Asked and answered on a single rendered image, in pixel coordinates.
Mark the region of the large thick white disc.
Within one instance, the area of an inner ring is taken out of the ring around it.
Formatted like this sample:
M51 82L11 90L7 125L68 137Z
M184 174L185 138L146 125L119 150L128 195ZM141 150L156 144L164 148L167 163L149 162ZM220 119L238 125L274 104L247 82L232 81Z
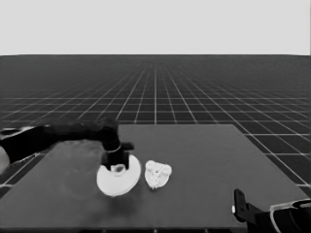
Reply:
M129 167L114 165L108 170L101 165L96 174L99 190L107 196L117 197L129 192L140 180L142 166L138 158L129 156Z

